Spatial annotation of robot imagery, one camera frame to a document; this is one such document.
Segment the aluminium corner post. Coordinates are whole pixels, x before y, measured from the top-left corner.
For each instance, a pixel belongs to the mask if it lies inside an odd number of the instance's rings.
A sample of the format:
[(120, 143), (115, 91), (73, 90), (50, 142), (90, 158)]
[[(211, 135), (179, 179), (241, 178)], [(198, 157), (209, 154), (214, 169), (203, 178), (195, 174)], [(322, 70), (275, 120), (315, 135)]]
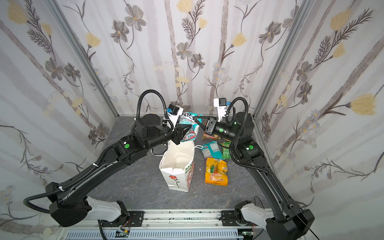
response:
[(268, 81), (267, 81), (267, 83), (266, 83), (266, 85), (262, 91), (259, 102), (256, 106), (254, 113), (253, 113), (254, 117), (262, 112), (263, 105), (265, 104), (270, 92), (272, 91), (273, 85), (275, 84), (275, 81), (278, 78), (278, 74), (280, 73), (285, 61), (288, 59), (290, 51), (292, 50), (292, 48), (295, 44), (296, 38), (299, 36), (301, 28), (303, 27), (305, 20), (306, 20), (308, 14), (310, 13), (312, 5), (314, 4), (314, 2), (315, 1), (313, 1), (313, 0), (303, 1), (301, 7), (299, 8), (299, 10), (297, 12), (297, 16), (294, 19), (294, 22), (292, 24), (292, 28), (289, 31), (287, 39), (284, 42), (281, 51), (279, 52), (278, 58), (275, 62), (275, 65), (272, 68), (272, 71), (271, 71), (271, 74), (268, 78)]
[(83, 48), (83, 46), (81, 45), (81, 42), (79, 41), (79, 38), (76, 36), (75, 32), (72, 30), (65, 15), (60, 9), (58, 2), (45, 0), (45, 3), (48, 6), (53, 17), (55, 18), (56, 22), (58, 23), (59, 27), (64, 32), (64, 35), (66, 36), (67, 40), (72, 46), (73, 51), (76, 53), (78, 59), (81, 61), (86, 72), (89, 74), (93, 84), (96, 86), (96, 89), (99, 91), (100, 95), (102, 96), (103, 100), (105, 101), (106, 105), (111, 111), (113, 117), (114, 118), (119, 117), (120, 115), (117, 109), (115, 108), (113, 102), (109, 98), (108, 93), (105, 90), (104, 86), (102, 85), (101, 80), (97, 76), (96, 71), (92, 66), (92, 63), (87, 56), (86, 50)]

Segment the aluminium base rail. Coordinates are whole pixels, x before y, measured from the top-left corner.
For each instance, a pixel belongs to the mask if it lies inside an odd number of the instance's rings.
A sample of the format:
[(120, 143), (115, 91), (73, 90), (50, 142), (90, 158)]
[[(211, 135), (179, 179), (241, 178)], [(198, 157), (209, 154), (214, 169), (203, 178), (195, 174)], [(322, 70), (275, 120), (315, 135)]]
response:
[[(278, 223), (277, 218), (271, 210), (264, 210), (252, 204), (234, 209), (238, 226), (223, 227), (219, 221), (222, 210), (142, 210), (142, 224), (140, 227), (133, 228), (233, 228), (233, 229), (266, 229), (267, 221), (272, 220)], [(112, 220), (117, 217), (119, 211), (117, 206), (108, 205), (106, 207), (85, 207), (82, 209), (58, 209), (50, 212), (51, 217), (62, 227), (71, 227), (82, 221), (98, 221), (103, 214)]]

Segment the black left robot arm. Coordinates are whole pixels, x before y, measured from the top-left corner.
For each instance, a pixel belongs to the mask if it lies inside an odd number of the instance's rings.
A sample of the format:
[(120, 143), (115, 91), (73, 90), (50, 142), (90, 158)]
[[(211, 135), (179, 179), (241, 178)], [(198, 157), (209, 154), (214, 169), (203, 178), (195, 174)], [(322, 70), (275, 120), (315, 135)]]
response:
[[(160, 98), (163, 118), (156, 114), (141, 116), (142, 101), (147, 94)], [(92, 165), (76, 176), (60, 184), (48, 184), (45, 193), (27, 197), (23, 204), (49, 214), (62, 227), (76, 225), (98, 210), (92, 206), (93, 199), (87, 196), (89, 192), (113, 174), (145, 157), (153, 148), (168, 141), (180, 144), (191, 127), (172, 123), (162, 95), (156, 90), (146, 90), (139, 97), (136, 121), (129, 135), (105, 148)]]

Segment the left aluminium corner post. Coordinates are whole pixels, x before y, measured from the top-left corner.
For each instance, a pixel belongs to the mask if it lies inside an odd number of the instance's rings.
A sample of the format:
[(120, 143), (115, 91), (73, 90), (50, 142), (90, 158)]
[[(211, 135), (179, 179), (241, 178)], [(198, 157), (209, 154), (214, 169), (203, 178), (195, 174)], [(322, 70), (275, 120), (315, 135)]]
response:
[(78, 59), (81, 61), (86, 72), (89, 74), (93, 84), (96, 86), (96, 89), (99, 91), (100, 95), (102, 96), (103, 100), (105, 101), (106, 105), (111, 111), (113, 117), (114, 118), (119, 117), (120, 115), (117, 109), (115, 108), (113, 102), (109, 98), (108, 93), (105, 90), (104, 86), (102, 85), (101, 80), (97, 76), (96, 71), (92, 66), (92, 63), (87, 56), (86, 50), (83, 48), (83, 46), (81, 45), (81, 42), (79, 41), (79, 38), (76, 36), (75, 32), (72, 30), (65, 15), (60, 9), (58, 2), (45, 0), (45, 3), (48, 6), (53, 17), (55, 18), (56, 22), (58, 23), (59, 27), (64, 32), (64, 35), (66, 36), (67, 40), (72, 46), (73, 51), (76, 53)]

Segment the green snack bag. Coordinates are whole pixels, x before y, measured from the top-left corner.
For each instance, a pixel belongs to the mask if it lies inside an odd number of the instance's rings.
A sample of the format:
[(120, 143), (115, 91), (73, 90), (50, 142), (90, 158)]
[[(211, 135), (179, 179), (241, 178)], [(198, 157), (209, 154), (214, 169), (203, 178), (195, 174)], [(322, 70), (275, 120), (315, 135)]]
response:
[(221, 143), (222, 146), (222, 159), (230, 159), (230, 144), (231, 142), (223, 142)]

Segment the white floral paper bag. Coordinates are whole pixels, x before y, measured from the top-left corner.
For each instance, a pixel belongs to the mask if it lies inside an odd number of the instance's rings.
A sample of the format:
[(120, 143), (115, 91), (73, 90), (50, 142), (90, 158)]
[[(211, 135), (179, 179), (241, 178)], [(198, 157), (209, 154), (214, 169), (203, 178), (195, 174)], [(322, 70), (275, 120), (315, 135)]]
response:
[(195, 150), (203, 146), (195, 145), (193, 141), (175, 144), (168, 142), (168, 149), (159, 156), (162, 158), (159, 169), (170, 190), (188, 192), (193, 174)]

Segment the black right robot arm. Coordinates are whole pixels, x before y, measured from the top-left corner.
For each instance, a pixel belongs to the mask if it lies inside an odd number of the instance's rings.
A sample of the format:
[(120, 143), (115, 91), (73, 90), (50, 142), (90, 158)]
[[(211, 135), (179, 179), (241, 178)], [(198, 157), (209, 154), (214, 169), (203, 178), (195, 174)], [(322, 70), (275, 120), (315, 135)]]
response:
[(235, 98), (225, 111), (225, 118), (195, 116), (194, 121), (207, 135), (217, 135), (230, 141), (231, 160), (246, 168), (264, 193), (271, 209), (259, 208), (250, 201), (236, 205), (234, 210), (238, 225), (252, 223), (264, 229), (272, 240), (297, 240), (311, 231), (315, 217), (302, 207), (285, 190), (272, 171), (267, 158), (252, 133), (255, 124), (249, 105), (243, 97)]

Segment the right aluminium corner post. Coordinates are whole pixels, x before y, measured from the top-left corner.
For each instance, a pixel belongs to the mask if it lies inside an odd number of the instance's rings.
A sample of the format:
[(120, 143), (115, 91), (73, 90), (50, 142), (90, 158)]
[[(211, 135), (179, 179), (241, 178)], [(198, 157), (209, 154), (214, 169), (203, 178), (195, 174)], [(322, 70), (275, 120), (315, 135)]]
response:
[(270, 92), (272, 91), (273, 85), (275, 84), (275, 81), (278, 78), (278, 74), (280, 73), (285, 61), (288, 59), (290, 51), (292, 50), (292, 48), (295, 44), (296, 38), (299, 36), (301, 28), (303, 27), (305, 20), (306, 20), (308, 14), (310, 13), (312, 5), (314, 4), (314, 2), (315, 1), (313, 1), (313, 0), (303, 1), (301, 7), (299, 8), (299, 10), (297, 12), (297, 16), (294, 19), (294, 22), (292, 24), (292, 28), (289, 31), (287, 39), (284, 42), (281, 51), (279, 52), (278, 58), (275, 62), (275, 65), (272, 68), (272, 71), (271, 71), (271, 74), (268, 78), (268, 81), (267, 81), (267, 83), (266, 83), (266, 85), (262, 91), (259, 102), (256, 106), (254, 113), (253, 113), (254, 117), (262, 112), (263, 105), (265, 104)]

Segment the teal snack bag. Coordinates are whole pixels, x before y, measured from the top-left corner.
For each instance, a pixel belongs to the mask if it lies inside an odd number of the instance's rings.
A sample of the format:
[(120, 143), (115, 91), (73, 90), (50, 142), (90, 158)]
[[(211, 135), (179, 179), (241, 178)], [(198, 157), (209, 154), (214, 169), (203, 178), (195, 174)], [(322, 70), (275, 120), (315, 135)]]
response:
[(222, 159), (222, 152), (219, 148), (219, 145), (215, 141), (211, 141), (203, 145), (202, 153), (205, 159), (214, 158), (214, 159)]

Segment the teal mint candy bag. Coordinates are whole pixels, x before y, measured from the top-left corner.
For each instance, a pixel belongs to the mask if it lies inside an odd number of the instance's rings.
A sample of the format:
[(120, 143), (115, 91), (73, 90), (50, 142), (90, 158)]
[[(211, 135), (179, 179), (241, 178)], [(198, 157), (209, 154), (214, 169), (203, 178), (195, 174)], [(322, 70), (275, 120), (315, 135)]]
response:
[(182, 113), (179, 120), (179, 124), (191, 126), (191, 128), (187, 131), (187, 133), (183, 137), (182, 142), (194, 141), (197, 138), (197, 135), (199, 133), (199, 124), (196, 123), (196, 121), (194, 120), (194, 117), (196, 116), (199, 116), (199, 115), (191, 112)]

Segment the orange yellow snack bag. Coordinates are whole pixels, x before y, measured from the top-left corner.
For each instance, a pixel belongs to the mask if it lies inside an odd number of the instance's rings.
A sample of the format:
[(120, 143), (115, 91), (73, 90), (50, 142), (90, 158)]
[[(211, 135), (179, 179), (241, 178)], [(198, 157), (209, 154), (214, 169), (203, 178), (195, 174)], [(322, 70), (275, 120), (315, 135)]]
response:
[(215, 158), (207, 158), (205, 183), (217, 186), (228, 185), (228, 165), (225, 161)]

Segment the small green circuit board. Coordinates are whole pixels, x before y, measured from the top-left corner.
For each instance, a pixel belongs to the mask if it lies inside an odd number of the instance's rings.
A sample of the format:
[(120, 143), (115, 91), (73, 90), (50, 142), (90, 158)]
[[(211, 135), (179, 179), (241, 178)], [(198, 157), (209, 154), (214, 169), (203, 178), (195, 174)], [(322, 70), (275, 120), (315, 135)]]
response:
[(127, 238), (127, 237), (129, 237), (129, 235), (130, 235), (129, 231), (118, 230), (118, 231), (116, 231), (115, 237), (116, 238)]

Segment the pink orange candy bag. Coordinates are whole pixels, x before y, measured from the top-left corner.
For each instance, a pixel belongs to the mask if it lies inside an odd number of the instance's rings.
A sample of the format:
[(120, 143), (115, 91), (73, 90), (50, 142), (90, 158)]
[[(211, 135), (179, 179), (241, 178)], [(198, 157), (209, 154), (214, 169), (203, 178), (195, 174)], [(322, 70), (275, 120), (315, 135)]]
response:
[(212, 140), (212, 141), (216, 141), (218, 139), (220, 139), (221, 137), (218, 136), (218, 135), (208, 135), (206, 133), (203, 133), (203, 136), (202, 136), (202, 139), (206, 139), (206, 140)]

